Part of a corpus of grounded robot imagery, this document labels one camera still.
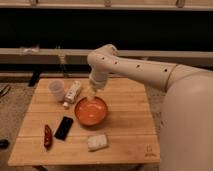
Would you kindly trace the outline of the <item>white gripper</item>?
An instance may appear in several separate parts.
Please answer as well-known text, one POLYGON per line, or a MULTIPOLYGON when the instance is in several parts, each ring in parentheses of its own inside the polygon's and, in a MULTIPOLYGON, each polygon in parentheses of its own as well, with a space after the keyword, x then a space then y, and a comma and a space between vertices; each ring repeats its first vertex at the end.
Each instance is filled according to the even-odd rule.
MULTIPOLYGON (((94 89, 103 89, 108 80, 108 75, 104 73, 91 73, 89 75, 90 84, 94 89)), ((87 90, 87 99, 89 101, 93 100, 96 95, 96 91, 89 87, 87 90)))

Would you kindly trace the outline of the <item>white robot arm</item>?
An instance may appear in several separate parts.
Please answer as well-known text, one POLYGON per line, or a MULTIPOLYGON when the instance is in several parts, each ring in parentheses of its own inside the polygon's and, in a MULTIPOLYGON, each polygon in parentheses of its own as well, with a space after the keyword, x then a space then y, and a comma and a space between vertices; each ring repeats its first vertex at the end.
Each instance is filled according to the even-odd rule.
POLYGON ((166 93, 159 171, 213 171, 213 71, 120 58, 112 44, 91 51, 87 62, 94 89, 104 88, 115 73, 166 93))

